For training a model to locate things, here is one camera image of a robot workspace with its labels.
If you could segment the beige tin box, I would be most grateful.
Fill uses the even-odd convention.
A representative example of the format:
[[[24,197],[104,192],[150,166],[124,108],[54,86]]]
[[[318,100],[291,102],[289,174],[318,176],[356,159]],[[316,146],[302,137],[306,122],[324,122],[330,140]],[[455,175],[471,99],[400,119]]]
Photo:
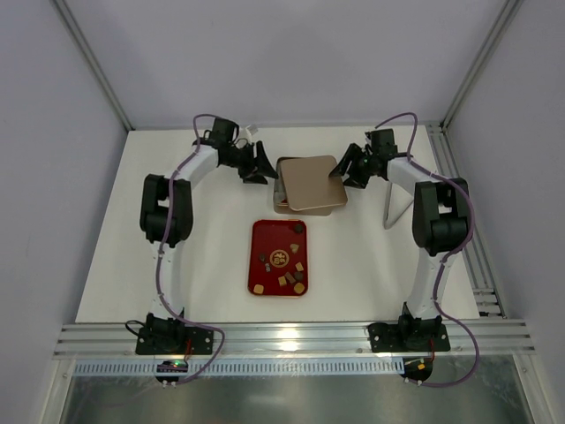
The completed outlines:
[[[277,179],[274,182],[274,192],[273,192],[273,205],[274,211],[281,215],[294,215],[294,216],[329,216],[332,212],[331,207],[313,208],[307,210],[293,210],[290,208],[281,172],[281,162],[289,160],[290,156],[282,156],[277,159],[276,162],[276,172]]]

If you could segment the metal serving tongs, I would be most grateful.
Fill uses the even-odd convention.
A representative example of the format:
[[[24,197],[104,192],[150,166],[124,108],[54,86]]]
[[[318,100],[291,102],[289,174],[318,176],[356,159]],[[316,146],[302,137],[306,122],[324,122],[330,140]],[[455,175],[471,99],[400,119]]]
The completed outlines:
[[[413,200],[409,200],[404,206],[398,207],[395,204],[395,201],[396,196],[394,185],[392,183],[388,183],[382,214],[382,227],[385,231],[391,230],[400,221],[400,219],[406,215],[413,205]]]

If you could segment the beige tin lid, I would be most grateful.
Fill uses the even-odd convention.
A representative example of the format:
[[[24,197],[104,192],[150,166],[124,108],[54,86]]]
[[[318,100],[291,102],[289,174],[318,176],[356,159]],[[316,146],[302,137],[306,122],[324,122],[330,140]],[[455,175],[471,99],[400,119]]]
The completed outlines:
[[[299,211],[331,207],[334,210],[345,206],[348,197],[341,178],[328,175],[336,165],[332,155],[291,157],[281,162],[290,208]]]

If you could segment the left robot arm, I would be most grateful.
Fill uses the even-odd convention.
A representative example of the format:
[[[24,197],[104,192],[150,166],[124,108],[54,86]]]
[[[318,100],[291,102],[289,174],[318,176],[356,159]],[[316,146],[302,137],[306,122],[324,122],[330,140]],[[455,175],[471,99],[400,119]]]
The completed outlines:
[[[237,171],[246,184],[265,185],[277,174],[257,129],[212,116],[212,126],[196,130],[191,153],[173,171],[145,177],[139,227],[154,250],[155,297],[147,318],[135,330],[138,355],[212,355],[218,329],[185,318],[180,299],[185,242],[194,225],[192,192],[220,166]]]

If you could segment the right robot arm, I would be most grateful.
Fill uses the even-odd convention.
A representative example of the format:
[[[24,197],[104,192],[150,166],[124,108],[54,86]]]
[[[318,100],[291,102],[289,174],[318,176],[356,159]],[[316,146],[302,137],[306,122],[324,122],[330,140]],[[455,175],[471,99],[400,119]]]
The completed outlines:
[[[450,344],[441,300],[452,263],[472,236],[467,183],[436,175],[416,163],[410,152],[399,151],[390,129],[365,136],[365,146],[350,144],[329,175],[357,189],[379,177],[411,195],[411,233],[419,249],[411,294],[397,322],[375,322],[367,328],[371,350],[447,352]]]

